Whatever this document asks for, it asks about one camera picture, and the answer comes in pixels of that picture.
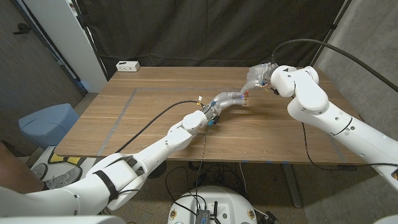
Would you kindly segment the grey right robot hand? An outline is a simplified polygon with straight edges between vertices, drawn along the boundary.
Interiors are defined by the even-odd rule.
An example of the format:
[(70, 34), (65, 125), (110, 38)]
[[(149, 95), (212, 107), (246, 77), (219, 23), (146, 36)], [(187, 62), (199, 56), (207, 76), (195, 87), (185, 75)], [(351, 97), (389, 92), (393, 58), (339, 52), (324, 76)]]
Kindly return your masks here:
[(246, 84), (242, 87), (241, 93), (245, 93), (255, 87), (266, 87), (271, 84), (271, 76), (278, 67), (276, 63), (262, 63), (251, 67), (246, 75)]

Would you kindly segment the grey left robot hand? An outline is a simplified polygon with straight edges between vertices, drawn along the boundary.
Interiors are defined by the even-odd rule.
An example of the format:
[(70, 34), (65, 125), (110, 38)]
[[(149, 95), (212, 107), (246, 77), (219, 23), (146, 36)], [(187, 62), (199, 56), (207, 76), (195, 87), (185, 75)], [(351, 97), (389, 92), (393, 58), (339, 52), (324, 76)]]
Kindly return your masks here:
[(216, 95), (213, 100), (202, 109), (202, 112), (205, 114), (208, 120), (211, 120), (215, 116), (220, 115), (224, 109), (232, 105), (244, 104), (245, 100), (242, 93), (222, 92)]

